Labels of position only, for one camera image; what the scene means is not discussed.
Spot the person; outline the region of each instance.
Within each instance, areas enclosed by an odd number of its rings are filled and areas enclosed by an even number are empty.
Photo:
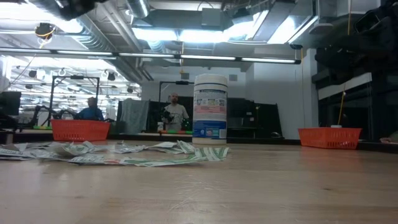
[[[87,120],[95,120],[95,121],[103,121],[104,116],[102,115],[102,111],[97,107],[97,99],[94,97],[90,97],[87,99],[88,107],[82,109],[77,115],[80,119]]]
[[[170,122],[167,119],[163,119],[163,122],[166,124],[166,130],[172,131],[181,131],[181,124],[183,119],[188,119],[188,113],[184,106],[178,104],[178,95],[176,93],[172,93],[170,96],[171,104],[165,107],[170,113],[170,117],[173,118]]]

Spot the disinfecting wipes container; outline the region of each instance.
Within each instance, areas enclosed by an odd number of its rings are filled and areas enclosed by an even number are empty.
[[[224,76],[202,74],[193,89],[194,144],[226,144],[228,81]]]

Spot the orange basket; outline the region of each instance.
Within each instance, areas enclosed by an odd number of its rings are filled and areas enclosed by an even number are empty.
[[[102,121],[53,119],[52,134],[55,141],[102,141],[111,123]]]
[[[298,129],[302,146],[325,149],[356,149],[362,128]]]

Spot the person in blue shirt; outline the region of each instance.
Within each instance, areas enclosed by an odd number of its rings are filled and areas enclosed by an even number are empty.
[[[97,107],[97,99],[90,97],[87,100],[88,107],[82,109],[77,115],[80,119],[103,121],[102,111]]]

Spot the container lid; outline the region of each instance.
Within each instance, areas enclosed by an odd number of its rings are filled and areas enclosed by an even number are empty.
[[[195,78],[195,85],[201,83],[219,83],[228,86],[228,79],[222,75],[202,74]]]

